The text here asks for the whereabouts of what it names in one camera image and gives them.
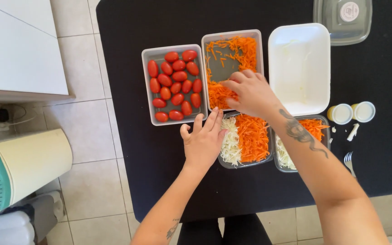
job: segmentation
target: person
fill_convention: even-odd
[[[264,76],[251,70],[235,72],[223,85],[236,92],[227,99],[232,109],[262,118],[276,131],[294,161],[299,175],[317,205],[323,239],[327,245],[389,244],[369,198],[344,165],[291,116],[275,96]],[[131,244],[168,244],[193,191],[220,153],[226,130],[223,112],[213,109],[205,125],[203,114],[190,126],[181,126],[186,161],[155,206],[149,211]],[[225,218],[221,237],[217,220],[182,224],[178,244],[269,245],[255,214]]]

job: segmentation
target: metal fork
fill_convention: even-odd
[[[356,178],[355,172],[353,171],[352,167],[352,152],[349,152],[346,154],[344,157],[344,164],[350,169],[350,172],[352,172],[352,176]]]

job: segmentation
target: black table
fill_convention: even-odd
[[[200,44],[205,34],[258,29],[268,77],[270,33],[282,25],[312,22],[313,0],[176,4],[102,0],[96,11],[134,213],[141,221],[175,180],[185,160],[180,125],[151,124],[142,50]],[[371,122],[361,124],[352,142],[346,137],[355,121],[336,125],[332,152],[342,159],[354,151],[355,173],[369,196],[392,194],[392,0],[373,2],[372,29],[364,42],[331,48],[331,74],[330,106],[371,101],[377,111]],[[273,161],[239,170],[215,162],[190,199],[182,221],[313,203],[299,175],[280,172]]]

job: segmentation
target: black pants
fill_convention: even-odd
[[[256,214],[226,217],[220,232],[217,219],[183,223],[178,245],[272,245]]]

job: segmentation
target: arm tattoo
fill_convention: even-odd
[[[302,125],[290,114],[286,113],[283,109],[279,109],[279,113],[283,115],[287,120],[286,130],[287,135],[293,137],[293,139],[307,143],[309,142],[309,149],[312,151],[321,151],[328,158],[328,153],[324,149],[317,149],[315,147],[314,137],[304,128]]]
[[[176,221],[176,224],[172,228],[170,228],[169,231],[167,231],[167,234],[166,234],[167,240],[171,239],[173,234],[175,234],[176,228],[178,227],[178,224],[179,224],[179,220],[180,219],[173,219],[172,220],[172,221]]]

